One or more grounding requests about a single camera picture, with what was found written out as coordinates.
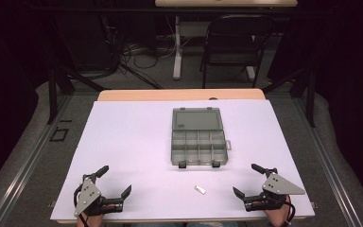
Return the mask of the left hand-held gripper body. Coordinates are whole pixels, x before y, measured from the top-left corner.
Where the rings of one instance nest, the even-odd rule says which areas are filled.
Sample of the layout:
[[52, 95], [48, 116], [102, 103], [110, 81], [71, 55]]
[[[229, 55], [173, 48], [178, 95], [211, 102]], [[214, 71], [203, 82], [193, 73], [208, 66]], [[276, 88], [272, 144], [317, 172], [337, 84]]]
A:
[[95, 185], [95, 174], [85, 176], [82, 184], [74, 195], [75, 217], [82, 214], [87, 216], [100, 216], [109, 213], [121, 213], [123, 211], [123, 198], [107, 199]]

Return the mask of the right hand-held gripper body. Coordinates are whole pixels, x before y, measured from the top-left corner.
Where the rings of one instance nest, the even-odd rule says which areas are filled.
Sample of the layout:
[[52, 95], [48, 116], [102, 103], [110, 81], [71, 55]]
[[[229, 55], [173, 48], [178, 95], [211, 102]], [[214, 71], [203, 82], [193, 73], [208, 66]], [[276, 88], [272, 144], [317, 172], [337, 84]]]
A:
[[262, 184], [263, 191], [258, 196], [246, 197], [243, 204], [247, 212], [276, 210], [285, 204], [289, 195], [304, 195], [305, 191], [278, 174], [276, 168], [269, 169], [269, 176]]

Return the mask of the person's left hand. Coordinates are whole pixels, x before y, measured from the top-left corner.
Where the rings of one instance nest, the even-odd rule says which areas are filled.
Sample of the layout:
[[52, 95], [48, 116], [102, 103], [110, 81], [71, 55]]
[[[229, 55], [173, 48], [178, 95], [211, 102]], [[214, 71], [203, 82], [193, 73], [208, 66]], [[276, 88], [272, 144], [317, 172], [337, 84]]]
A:
[[82, 213], [82, 218], [77, 218], [77, 227], [100, 227], [103, 223], [104, 215], [100, 208], [85, 210]]

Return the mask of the person's right hand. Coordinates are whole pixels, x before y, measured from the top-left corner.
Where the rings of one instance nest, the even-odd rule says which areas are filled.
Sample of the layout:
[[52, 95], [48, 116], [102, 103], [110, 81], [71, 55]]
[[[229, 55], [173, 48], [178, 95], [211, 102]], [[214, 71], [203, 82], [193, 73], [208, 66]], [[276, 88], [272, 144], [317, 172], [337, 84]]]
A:
[[273, 227], [286, 227], [291, 211], [289, 204], [290, 197], [287, 196], [285, 199], [285, 204], [280, 209], [265, 210], [268, 221]]

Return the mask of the grey clear compartment box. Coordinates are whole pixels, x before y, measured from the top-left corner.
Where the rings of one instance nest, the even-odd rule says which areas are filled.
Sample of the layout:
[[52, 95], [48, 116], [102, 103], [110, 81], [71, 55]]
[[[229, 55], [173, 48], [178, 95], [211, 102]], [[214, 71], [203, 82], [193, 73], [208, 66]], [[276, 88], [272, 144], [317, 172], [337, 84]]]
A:
[[172, 113], [171, 163], [221, 167], [229, 160], [219, 108], [175, 108]]

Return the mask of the black metal stand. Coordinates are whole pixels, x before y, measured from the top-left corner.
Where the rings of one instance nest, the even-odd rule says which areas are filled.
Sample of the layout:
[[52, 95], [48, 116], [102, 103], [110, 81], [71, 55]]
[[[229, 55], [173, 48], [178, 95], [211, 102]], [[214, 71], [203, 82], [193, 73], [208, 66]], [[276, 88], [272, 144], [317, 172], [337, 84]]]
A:
[[305, 118], [311, 127], [315, 128], [314, 122], [314, 102], [316, 92], [316, 68], [314, 63], [308, 63], [306, 66], [295, 70], [293, 73], [272, 82], [270, 85], [262, 88], [264, 94], [267, 94], [280, 87], [289, 80], [294, 79], [295, 82], [289, 93], [291, 97], [302, 97], [306, 91], [305, 101]]
[[71, 82], [71, 79], [80, 81], [81, 83], [93, 88], [98, 92], [102, 92], [105, 88], [90, 79], [85, 78], [79, 72], [63, 64], [60, 58], [56, 55], [52, 42], [41, 37], [43, 50], [46, 53], [50, 63], [50, 72], [48, 73], [48, 91], [49, 91], [49, 118], [47, 123], [51, 124], [58, 115], [58, 94], [57, 88], [66, 95], [72, 95], [76, 89]]

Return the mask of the black folding chair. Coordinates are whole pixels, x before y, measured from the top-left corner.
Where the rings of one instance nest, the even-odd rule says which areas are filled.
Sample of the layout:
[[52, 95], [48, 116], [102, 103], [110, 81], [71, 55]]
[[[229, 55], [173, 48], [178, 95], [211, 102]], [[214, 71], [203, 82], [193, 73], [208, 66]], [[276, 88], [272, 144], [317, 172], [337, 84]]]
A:
[[253, 67], [256, 86], [266, 41], [275, 28], [267, 15], [228, 14], [208, 25], [200, 64], [202, 87], [206, 87], [207, 66]]

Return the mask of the white desk with light top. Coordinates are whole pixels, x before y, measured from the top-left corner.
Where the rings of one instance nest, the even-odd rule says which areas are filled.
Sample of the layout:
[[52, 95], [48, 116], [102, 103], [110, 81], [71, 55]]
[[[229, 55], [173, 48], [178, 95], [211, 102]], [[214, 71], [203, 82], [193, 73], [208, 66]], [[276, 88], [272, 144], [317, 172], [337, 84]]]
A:
[[[155, 6], [163, 9], [284, 9], [295, 8], [297, 5], [297, 0], [155, 0]], [[175, 61], [173, 79], [178, 80], [182, 76], [181, 37], [204, 37], [208, 25], [208, 21], [185, 22], [179, 15], [175, 17]]]

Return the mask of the aluminium floor rail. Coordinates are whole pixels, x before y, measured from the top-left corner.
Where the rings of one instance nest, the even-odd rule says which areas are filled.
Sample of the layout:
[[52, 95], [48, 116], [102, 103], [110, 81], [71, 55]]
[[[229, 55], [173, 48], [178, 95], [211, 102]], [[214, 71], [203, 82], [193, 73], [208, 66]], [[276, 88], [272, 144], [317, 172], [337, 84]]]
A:
[[319, 163], [337, 200], [337, 204], [346, 219], [348, 226], [363, 227], [363, 223], [361, 222], [358, 214], [356, 213], [354, 205], [350, 200], [349, 195], [342, 184], [342, 181], [337, 175], [337, 171], [333, 166], [332, 160], [327, 153], [325, 145], [323, 145], [317, 130], [310, 125], [306, 118], [305, 106], [303, 102], [298, 98], [293, 98], [293, 103], [298, 110], [299, 116], [307, 131], [309, 132], [312, 141], [315, 144], [316, 155]]
[[61, 227], [51, 218], [77, 143], [73, 99], [48, 125], [41, 102], [0, 173], [0, 227]]

